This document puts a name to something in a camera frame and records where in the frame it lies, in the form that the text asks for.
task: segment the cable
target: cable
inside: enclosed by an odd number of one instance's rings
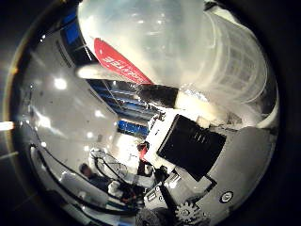
[[[105,160],[103,160],[106,164],[119,164],[119,168],[121,169],[121,166],[123,166],[125,169],[126,169],[126,174],[124,175],[124,177],[126,177],[128,175],[128,167],[124,164],[121,164],[115,157],[113,157],[111,154],[109,153],[106,153],[107,156],[110,156],[113,160],[115,160],[114,163],[108,163],[108,162],[105,162]]]
[[[102,208],[98,205],[95,204],[91,204],[90,202],[86,202],[80,198],[78,198],[76,195],[74,195],[70,190],[68,190],[65,186],[63,186],[58,180],[57,178],[54,176],[54,174],[51,172],[48,164],[46,163],[44,157],[42,156],[40,150],[37,148],[38,150],[38,155],[40,158],[40,161],[42,162],[42,164],[44,165],[44,167],[46,168],[46,171],[48,172],[48,174],[50,175],[50,177],[54,180],[54,182],[59,186],[59,188],[61,188],[65,193],[67,193],[67,195],[69,195],[70,197],[72,197],[73,199],[75,199],[77,202],[83,204],[84,206],[99,211],[99,212],[103,212],[105,214],[109,214],[109,215],[119,215],[119,216],[135,216],[136,214],[136,210],[134,211],[118,211],[118,210],[110,210],[110,209],[106,209],[106,208]]]
[[[72,24],[72,23],[75,22],[75,21],[77,21],[77,17],[74,17],[74,18],[71,19],[69,22],[67,22],[67,23],[65,23],[65,24],[63,24],[63,25],[61,25],[60,27],[55,28],[54,30],[52,30],[52,31],[50,31],[50,32],[47,32],[47,33],[45,34],[45,36],[51,36],[51,35],[53,35],[56,31],[60,31],[60,30],[65,29],[67,26],[69,26],[70,24]]]
[[[107,178],[109,178],[109,179],[112,179],[111,177],[109,177],[109,176],[107,176],[100,168],[99,168],[99,166],[98,166],[98,159],[99,158],[101,158],[101,157],[96,157],[96,156],[94,156],[93,154],[92,154],[92,158],[94,159],[94,164],[95,164],[95,167],[96,167],[96,169],[97,169],[97,171],[99,172],[99,173],[101,173],[101,174],[103,174],[105,177],[107,177]],[[102,159],[102,161],[103,161],[103,163],[116,175],[116,176],[118,176],[114,171],[113,171],[113,169],[111,169],[106,163],[105,163],[105,161],[103,160],[103,158],[101,158]],[[119,180],[116,180],[116,179],[113,179],[113,180],[115,180],[115,181],[118,181],[118,182],[120,182],[120,183],[124,183],[125,185],[130,185],[130,186],[132,186],[131,184],[129,184],[129,183],[127,183],[126,181],[124,181],[120,176],[118,176],[118,178],[120,179],[120,181]],[[134,190],[131,188],[131,187],[129,187],[129,189],[131,190],[131,192],[135,195],[135,192],[134,192]]]
[[[34,130],[34,129],[32,128],[31,125],[29,125],[29,124],[27,124],[27,125],[28,125],[29,128],[35,133],[35,135],[37,136],[37,139],[38,139],[39,143],[41,143],[41,140],[40,140],[40,137],[39,137],[37,131]],[[54,157],[54,156],[49,152],[49,150],[48,150],[47,148],[42,147],[42,149],[43,149],[46,153],[48,153],[48,154],[49,154],[49,155],[50,155],[50,156],[51,156],[51,157],[52,157],[59,165],[61,165],[63,168],[65,168],[65,169],[69,170],[70,172],[76,174],[77,176],[79,176],[80,178],[82,178],[83,180],[85,180],[87,183],[90,184],[90,181],[89,181],[89,180],[87,180],[85,177],[83,177],[82,175],[80,175],[78,172],[76,172],[75,170],[73,170],[73,169],[67,167],[64,163],[62,163],[61,161],[59,161],[56,157]],[[116,199],[116,200],[119,200],[119,201],[120,201],[120,199],[119,199],[118,197],[113,196],[113,195],[111,195],[111,194],[109,194],[109,193],[107,193],[107,192],[105,192],[105,193],[106,193],[109,197],[111,197],[111,198],[113,198],[113,199]]]
[[[106,155],[108,155],[108,156],[110,156],[110,157],[112,157],[113,159],[115,159],[112,155],[110,155],[110,154],[108,154],[108,153],[104,153],[104,154],[106,154]],[[115,171],[105,162],[105,160],[102,158],[102,157],[98,157],[98,156],[95,156],[95,155],[93,155],[92,154],[92,157],[94,157],[94,161],[95,161],[95,158],[101,158],[102,159],[102,161],[103,161],[103,163],[114,173],[114,175],[116,175],[117,176],[117,178],[119,178],[120,179],[120,181],[121,182],[123,182],[123,183],[125,183],[125,184],[129,184],[129,183],[127,183],[126,181],[124,181],[123,180],[123,178],[121,178],[117,173],[115,173]]]

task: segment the person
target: person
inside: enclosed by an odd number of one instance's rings
[[[88,164],[82,163],[79,166],[79,171],[87,177],[92,185],[98,187],[101,191],[116,196],[125,203],[132,202],[135,199],[135,194],[131,191],[127,191],[127,189],[125,189],[127,187],[117,181],[94,173]]]
[[[152,174],[152,165],[144,158],[145,154],[148,152],[148,148],[150,147],[150,144],[148,141],[144,141],[142,143],[139,143],[136,148],[139,152],[139,166],[138,166],[138,175],[143,175],[146,177],[150,177]]]

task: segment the gear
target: gear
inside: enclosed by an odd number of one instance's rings
[[[189,223],[194,219],[201,217],[201,210],[193,203],[181,203],[175,211],[179,221]]]

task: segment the black panel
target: black panel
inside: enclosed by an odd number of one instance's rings
[[[210,170],[225,141],[225,137],[177,115],[158,155],[186,169],[198,181]]]
[[[158,85],[141,85],[137,95],[146,103],[156,103],[173,108],[178,96],[178,89]]]

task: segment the red banner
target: red banner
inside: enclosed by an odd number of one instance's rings
[[[127,77],[137,84],[152,84],[150,79],[130,60],[125,58],[104,40],[94,40],[94,51],[98,61],[106,69]]]

